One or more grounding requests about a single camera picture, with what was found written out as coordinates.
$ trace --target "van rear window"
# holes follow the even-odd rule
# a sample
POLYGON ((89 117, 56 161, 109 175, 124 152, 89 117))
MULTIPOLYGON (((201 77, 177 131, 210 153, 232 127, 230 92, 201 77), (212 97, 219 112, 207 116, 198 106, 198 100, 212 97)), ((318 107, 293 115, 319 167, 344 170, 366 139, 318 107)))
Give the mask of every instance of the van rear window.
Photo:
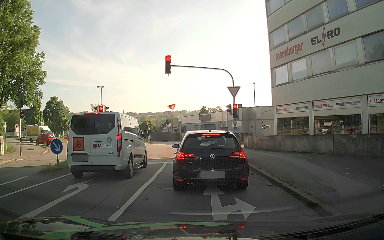
POLYGON ((107 134, 115 127, 115 114, 74 115, 70 128, 75 134, 107 134))

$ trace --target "white truck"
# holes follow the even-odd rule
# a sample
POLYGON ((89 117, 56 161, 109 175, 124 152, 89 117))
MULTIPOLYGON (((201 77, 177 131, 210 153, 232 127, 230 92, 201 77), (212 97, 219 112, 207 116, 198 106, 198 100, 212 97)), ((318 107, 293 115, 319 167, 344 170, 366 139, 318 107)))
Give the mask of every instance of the white truck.
POLYGON ((48 126, 38 126, 38 125, 30 125, 26 126, 26 140, 29 140, 31 143, 35 142, 37 137, 40 134, 53 132, 50 130, 48 126))

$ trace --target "curb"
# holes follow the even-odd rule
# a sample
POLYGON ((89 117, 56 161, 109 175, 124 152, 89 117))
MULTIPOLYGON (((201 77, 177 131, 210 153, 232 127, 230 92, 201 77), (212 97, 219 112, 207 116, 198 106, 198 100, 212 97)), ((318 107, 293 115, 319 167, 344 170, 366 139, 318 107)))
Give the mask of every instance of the curb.
POLYGON ((342 214, 339 210, 329 206, 328 204, 322 202, 321 200, 312 197, 311 195, 307 195, 303 193, 300 189, 297 189, 295 187, 292 187, 288 185, 287 183, 281 182, 280 180, 276 179, 275 177, 271 176, 266 171, 263 171, 261 168, 256 167, 252 164, 248 164, 250 170, 256 172, 260 176, 267 179, 269 182, 271 182, 274 186, 277 186, 287 193, 291 194, 293 197, 301 200, 304 202, 308 207, 315 210, 320 216, 333 216, 333 215, 340 215, 342 214))
MULTIPOLYGON (((25 159, 30 159, 30 158, 38 157, 38 156, 41 156, 41 155, 46 154, 47 152, 48 152, 48 149, 46 149, 45 151, 43 151, 40 155, 36 155, 36 156, 29 157, 29 158, 25 158, 25 159)), ((10 159, 10 160, 1 161, 1 162, 0 162, 0 166, 1 166, 1 165, 4 165, 4 164, 7 164, 7 163, 14 162, 14 161, 21 161, 21 160, 24 160, 24 159, 10 159)))

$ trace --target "sky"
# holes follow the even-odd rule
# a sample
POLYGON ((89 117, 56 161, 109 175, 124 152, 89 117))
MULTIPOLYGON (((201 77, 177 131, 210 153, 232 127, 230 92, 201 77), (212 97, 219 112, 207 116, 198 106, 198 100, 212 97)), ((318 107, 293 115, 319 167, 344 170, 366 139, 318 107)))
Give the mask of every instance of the sky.
POLYGON ((117 112, 196 110, 232 103, 271 106, 263 0, 31 0, 46 54, 43 105, 52 96, 72 112, 100 102, 117 112))

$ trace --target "red car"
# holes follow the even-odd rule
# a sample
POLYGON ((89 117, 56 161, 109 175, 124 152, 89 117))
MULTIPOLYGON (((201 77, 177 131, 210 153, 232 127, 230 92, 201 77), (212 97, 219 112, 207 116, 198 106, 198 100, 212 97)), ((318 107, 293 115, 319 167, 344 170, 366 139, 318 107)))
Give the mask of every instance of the red car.
POLYGON ((50 146, 51 141, 53 141, 54 139, 56 139, 56 137, 53 134, 40 134, 36 138, 36 145, 45 144, 46 146, 50 146))

